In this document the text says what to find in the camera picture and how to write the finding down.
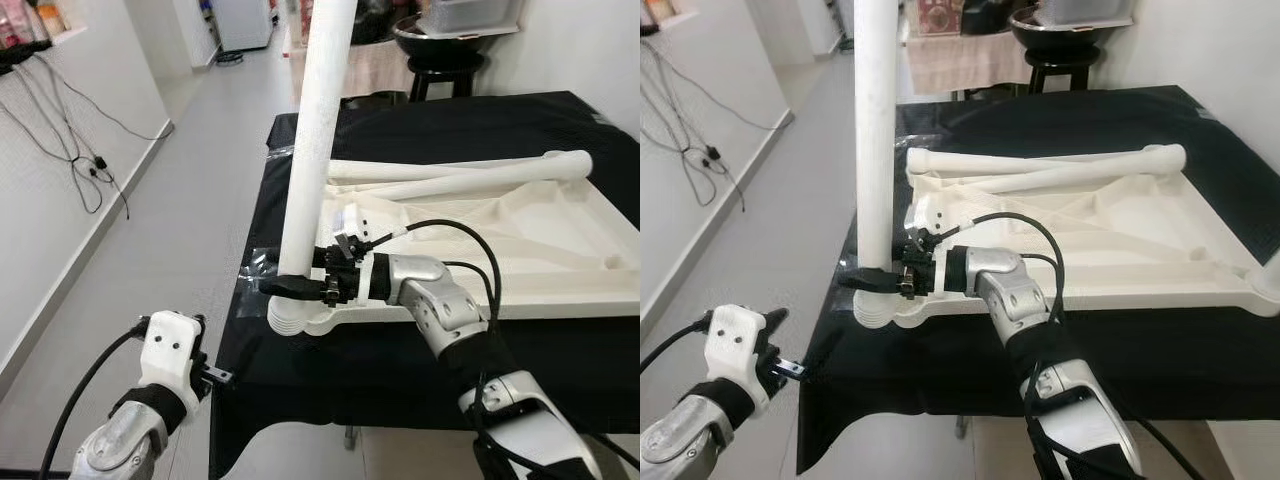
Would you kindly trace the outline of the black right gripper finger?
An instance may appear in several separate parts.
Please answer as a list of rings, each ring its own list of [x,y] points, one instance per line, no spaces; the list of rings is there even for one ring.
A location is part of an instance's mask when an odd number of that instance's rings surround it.
[[[259,292],[288,300],[325,300],[328,287],[325,282],[307,276],[276,275],[264,278],[259,283]]]
[[[878,268],[855,268],[838,278],[838,283],[849,289],[870,293],[899,293],[902,274]]]

